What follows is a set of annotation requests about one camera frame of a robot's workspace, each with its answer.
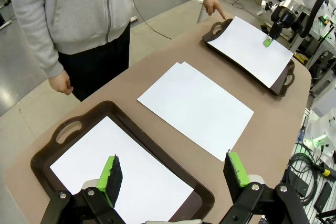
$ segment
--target hoodie zipper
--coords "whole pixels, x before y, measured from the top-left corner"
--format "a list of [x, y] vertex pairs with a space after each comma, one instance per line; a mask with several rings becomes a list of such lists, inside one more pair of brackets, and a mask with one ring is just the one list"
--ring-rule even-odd
[[110, 12], [110, 6], [109, 6], [110, 0], [106, 0], [106, 1], [107, 1], [107, 15], [108, 15], [109, 24], [107, 26], [107, 33], [106, 33], [105, 40], [106, 40], [106, 43], [108, 43], [109, 42], [109, 33], [110, 33], [110, 30], [111, 30], [111, 12]]

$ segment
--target sleeve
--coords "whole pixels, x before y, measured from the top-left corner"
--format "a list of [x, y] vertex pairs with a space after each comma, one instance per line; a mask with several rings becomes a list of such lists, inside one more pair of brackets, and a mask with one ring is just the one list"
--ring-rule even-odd
[[45, 13], [44, 0], [12, 0], [14, 12], [24, 36], [33, 50], [39, 66], [48, 78], [59, 75], [63, 66], [51, 39]]

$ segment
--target sheet of paper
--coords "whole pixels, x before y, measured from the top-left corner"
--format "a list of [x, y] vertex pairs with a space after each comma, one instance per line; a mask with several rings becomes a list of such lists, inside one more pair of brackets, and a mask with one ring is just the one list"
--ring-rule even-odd
[[99, 178], [108, 157], [115, 154], [123, 173], [116, 211], [126, 223], [168, 221], [193, 191], [108, 117], [50, 168], [75, 194], [84, 182]]
[[235, 17], [227, 29], [209, 44], [233, 59], [270, 88], [279, 78], [293, 53], [277, 41], [269, 47], [267, 35]]
[[186, 62], [176, 63], [138, 101], [221, 161], [253, 115]]

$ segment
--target sleeve cuff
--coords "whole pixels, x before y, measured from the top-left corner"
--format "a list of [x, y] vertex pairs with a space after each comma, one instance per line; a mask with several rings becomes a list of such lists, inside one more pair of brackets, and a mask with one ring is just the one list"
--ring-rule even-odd
[[50, 68], [45, 68], [43, 70], [49, 79], [58, 76], [63, 71], [63, 66], [57, 61], [55, 65], [51, 66]]

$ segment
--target black pants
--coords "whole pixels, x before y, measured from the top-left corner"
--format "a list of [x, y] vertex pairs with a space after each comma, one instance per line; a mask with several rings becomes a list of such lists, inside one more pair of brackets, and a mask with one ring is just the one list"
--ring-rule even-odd
[[74, 55], [59, 53], [58, 61], [70, 77], [75, 97], [83, 101], [114, 77], [128, 69], [130, 30], [112, 42]]

